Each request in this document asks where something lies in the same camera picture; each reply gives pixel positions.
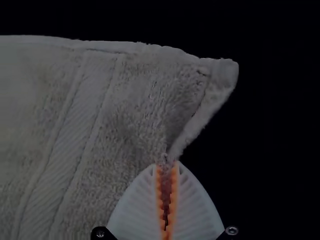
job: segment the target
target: ribbed white plastic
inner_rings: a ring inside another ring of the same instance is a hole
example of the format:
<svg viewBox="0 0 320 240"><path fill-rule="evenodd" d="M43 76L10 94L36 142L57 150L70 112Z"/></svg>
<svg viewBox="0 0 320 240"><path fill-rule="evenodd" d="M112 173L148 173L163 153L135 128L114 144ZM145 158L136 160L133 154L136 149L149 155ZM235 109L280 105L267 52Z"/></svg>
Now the ribbed white plastic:
<svg viewBox="0 0 320 240"><path fill-rule="evenodd" d="M225 230L216 206L198 179L178 165L176 219L173 240L215 240Z"/></svg>
<svg viewBox="0 0 320 240"><path fill-rule="evenodd" d="M177 161L177 205L173 240L215 240L225 230L211 198ZM116 205L107 228L118 240L161 240L156 204L156 165L142 171Z"/></svg>
<svg viewBox="0 0 320 240"><path fill-rule="evenodd" d="M161 240L156 204L156 165L143 170L125 190L107 228L118 240Z"/></svg>

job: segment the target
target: metal screw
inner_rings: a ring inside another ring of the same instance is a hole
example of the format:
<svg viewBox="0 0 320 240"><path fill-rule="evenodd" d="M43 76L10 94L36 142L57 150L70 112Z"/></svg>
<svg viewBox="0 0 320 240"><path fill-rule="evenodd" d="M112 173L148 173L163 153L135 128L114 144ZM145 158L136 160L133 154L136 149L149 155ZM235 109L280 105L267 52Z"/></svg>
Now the metal screw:
<svg viewBox="0 0 320 240"><path fill-rule="evenodd" d="M228 235L237 235L239 232L239 229L236 226L228 226L225 229L226 234Z"/></svg>
<svg viewBox="0 0 320 240"><path fill-rule="evenodd" d="M102 230L99 230L99 231L96 232L96 236L98 238L103 238L105 236L105 232L102 231Z"/></svg>

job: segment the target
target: woven stripe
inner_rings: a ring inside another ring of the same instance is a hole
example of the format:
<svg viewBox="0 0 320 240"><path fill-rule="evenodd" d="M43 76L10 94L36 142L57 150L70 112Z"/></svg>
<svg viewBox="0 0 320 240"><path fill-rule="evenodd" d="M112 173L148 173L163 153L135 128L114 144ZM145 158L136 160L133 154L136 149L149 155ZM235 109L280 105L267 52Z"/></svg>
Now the woven stripe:
<svg viewBox="0 0 320 240"><path fill-rule="evenodd" d="M110 84L115 58L88 57L81 84L54 144L49 163L25 208L18 239L46 238L69 187Z"/></svg>

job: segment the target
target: orange strip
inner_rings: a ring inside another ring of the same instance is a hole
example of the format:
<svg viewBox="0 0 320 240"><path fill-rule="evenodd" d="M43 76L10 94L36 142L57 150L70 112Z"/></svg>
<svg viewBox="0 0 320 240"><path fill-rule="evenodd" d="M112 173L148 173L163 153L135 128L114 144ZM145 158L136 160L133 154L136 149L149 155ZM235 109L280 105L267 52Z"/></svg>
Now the orange strip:
<svg viewBox="0 0 320 240"><path fill-rule="evenodd" d="M173 227L176 221L176 211L177 211L177 196L178 196L178 165L175 164L170 172L170 182L171 182L171 193L170 193L170 204L169 213L167 216L168 226L166 226L166 221L164 220L164 203L162 200L161 192L161 168L156 166L156 206L159 217L159 225L161 229L162 240L172 240Z"/></svg>

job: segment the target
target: white towel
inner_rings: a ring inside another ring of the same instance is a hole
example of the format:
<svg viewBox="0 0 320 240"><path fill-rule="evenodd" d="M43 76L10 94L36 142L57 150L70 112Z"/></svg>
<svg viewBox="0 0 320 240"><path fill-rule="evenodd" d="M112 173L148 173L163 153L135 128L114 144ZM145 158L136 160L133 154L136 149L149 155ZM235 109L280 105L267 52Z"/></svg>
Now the white towel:
<svg viewBox="0 0 320 240"><path fill-rule="evenodd" d="M167 46L0 36L0 239L88 239L140 171L179 159L237 77L230 59Z"/></svg>

